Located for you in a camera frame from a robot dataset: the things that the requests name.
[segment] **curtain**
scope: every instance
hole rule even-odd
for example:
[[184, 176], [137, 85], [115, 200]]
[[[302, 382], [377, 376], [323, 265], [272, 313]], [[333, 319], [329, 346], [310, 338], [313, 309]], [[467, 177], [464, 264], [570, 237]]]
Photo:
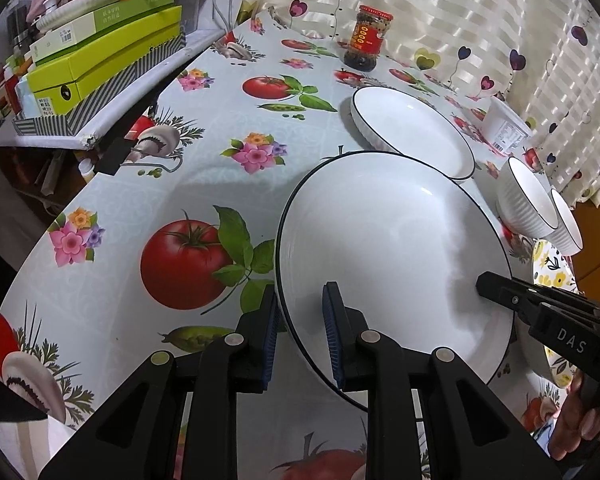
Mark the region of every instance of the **curtain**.
[[600, 17], [588, 0], [243, 0], [309, 38], [348, 41], [358, 6], [394, 16], [384, 54], [469, 96], [502, 92], [565, 200], [600, 204]]

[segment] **white plate with black rim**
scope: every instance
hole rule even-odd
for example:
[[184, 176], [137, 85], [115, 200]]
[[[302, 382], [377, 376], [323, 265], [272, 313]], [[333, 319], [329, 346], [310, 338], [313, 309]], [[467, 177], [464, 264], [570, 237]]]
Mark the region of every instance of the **white plate with black rim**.
[[351, 115], [376, 150], [411, 156], [454, 180], [474, 174], [474, 153], [462, 134], [413, 96], [392, 88], [360, 88], [351, 98]]
[[[276, 237], [276, 288], [312, 368], [337, 391], [321, 309], [338, 283], [345, 305], [401, 346], [453, 349], [485, 382], [509, 344], [513, 312], [478, 296], [490, 270], [511, 277], [491, 223], [452, 179], [388, 152], [352, 152], [296, 187]], [[366, 392], [343, 394], [366, 407]]]

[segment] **red label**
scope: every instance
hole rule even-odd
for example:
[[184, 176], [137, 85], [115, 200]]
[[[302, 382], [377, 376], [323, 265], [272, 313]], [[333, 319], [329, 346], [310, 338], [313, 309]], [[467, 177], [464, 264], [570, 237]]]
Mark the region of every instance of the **red label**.
[[368, 25], [356, 24], [351, 37], [350, 46], [365, 54], [379, 54], [382, 38], [378, 38], [378, 31]]

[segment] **pea pod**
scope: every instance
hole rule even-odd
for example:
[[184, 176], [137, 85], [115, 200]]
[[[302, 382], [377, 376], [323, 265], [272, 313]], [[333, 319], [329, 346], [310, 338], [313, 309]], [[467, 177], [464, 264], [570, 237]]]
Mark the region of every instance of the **pea pod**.
[[181, 326], [168, 334], [160, 334], [163, 343], [170, 343], [180, 350], [202, 352], [214, 339], [230, 334], [234, 330], [221, 326]]
[[269, 103], [265, 105], [260, 105], [258, 108], [264, 108], [265, 110], [269, 110], [270, 112], [304, 112], [306, 108], [302, 108], [297, 105], [283, 105], [280, 103]]

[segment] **pink heart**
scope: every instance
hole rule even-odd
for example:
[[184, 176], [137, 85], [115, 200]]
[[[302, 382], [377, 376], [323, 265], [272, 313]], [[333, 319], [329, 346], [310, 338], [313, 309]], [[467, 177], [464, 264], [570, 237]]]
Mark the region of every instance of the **pink heart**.
[[289, 6], [289, 14], [294, 18], [302, 16], [307, 10], [307, 4], [300, 0], [293, 0]]
[[493, 82], [493, 79], [489, 78], [488, 75], [484, 76], [480, 81], [480, 88], [483, 90], [489, 90], [493, 88], [493, 85], [495, 85], [495, 83]]

